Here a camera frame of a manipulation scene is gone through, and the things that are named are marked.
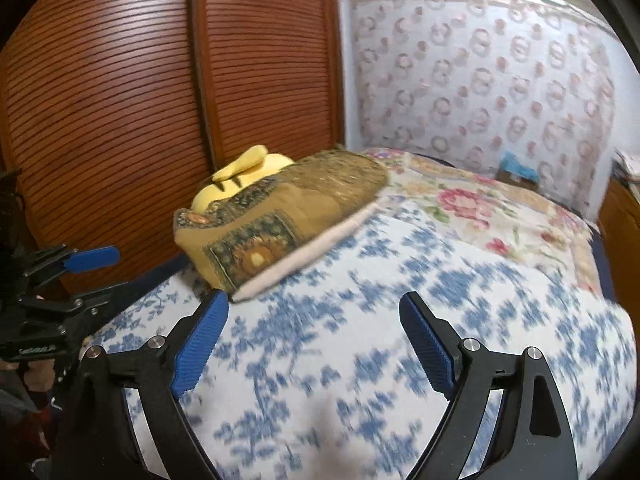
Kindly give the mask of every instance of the patterned wallpaper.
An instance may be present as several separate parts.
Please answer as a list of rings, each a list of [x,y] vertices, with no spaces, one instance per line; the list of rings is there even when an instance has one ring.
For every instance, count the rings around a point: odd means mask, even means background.
[[[521,0],[350,0],[365,146],[495,172],[504,152],[580,211],[615,112],[583,17]]]

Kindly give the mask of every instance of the metal screw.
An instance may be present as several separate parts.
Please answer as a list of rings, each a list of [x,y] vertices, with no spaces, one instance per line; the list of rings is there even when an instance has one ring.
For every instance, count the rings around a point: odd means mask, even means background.
[[[86,357],[88,357],[89,359],[95,359],[98,357],[98,355],[100,355],[100,353],[102,352],[102,348],[99,346],[91,346],[89,347],[89,349],[84,353],[84,355]]]
[[[470,352],[476,352],[476,351],[478,351],[478,350],[480,349],[480,343],[479,343],[476,339],[473,339],[473,338],[471,338],[471,337],[470,337],[470,338],[468,338],[468,339],[465,339],[465,340],[462,342],[462,344],[463,344],[463,345],[465,346],[465,348],[466,348],[467,350],[469,350]]]
[[[535,346],[530,346],[527,348],[527,354],[532,359],[540,359],[542,357],[542,352],[538,350]]]
[[[162,346],[164,346],[164,342],[164,336],[155,335],[149,341],[147,341],[146,344],[149,346],[149,348],[162,348]]]

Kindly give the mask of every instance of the floral pillowcase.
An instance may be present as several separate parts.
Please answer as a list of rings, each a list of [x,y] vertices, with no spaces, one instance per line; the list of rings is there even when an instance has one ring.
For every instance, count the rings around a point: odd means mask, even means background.
[[[366,155],[389,171],[381,195],[397,204],[416,203],[439,233],[546,274],[560,272],[569,284],[602,295],[591,231],[564,208],[530,190],[423,156],[386,148],[370,148]]]

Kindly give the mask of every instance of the bed sheet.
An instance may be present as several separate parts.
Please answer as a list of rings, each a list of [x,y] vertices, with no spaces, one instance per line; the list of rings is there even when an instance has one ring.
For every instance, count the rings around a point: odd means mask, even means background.
[[[389,171],[382,195],[412,200],[439,233],[500,254],[602,296],[581,218],[527,189],[448,168],[423,156],[388,148],[365,152]]]
[[[172,276],[94,336],[138,348],[191,314],[204,290]],[[585,479],[625,429],[636,349],[628,315],[558,275],[439,235],[418,206],[375,215],[305,270],[232,304],[196,388],[180,400],[225,479],[402,479],[446,408],[398,319],[416,290],[461,336],[489,349],[545,353],[567,409]],[[127,399],[149,469],[164,474],[139,397]],[[490,397],[463,474],[479,468],[497,415]]]

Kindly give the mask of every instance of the plush toy ear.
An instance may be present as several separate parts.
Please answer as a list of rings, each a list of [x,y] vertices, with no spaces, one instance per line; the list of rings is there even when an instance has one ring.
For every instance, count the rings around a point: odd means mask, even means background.
[[[252,168],[262,161],[268,154],[268,150],[265,146],[259,144],[258,146],[253,146],[246,150],[242,155],[240,155],[236,160],[234,160],[231,164],[228,164],[221,170],[217,171],[211,177],[213,182],[222,182],[224,180],[229,180],[232,176],[242,173],[249,168]]]

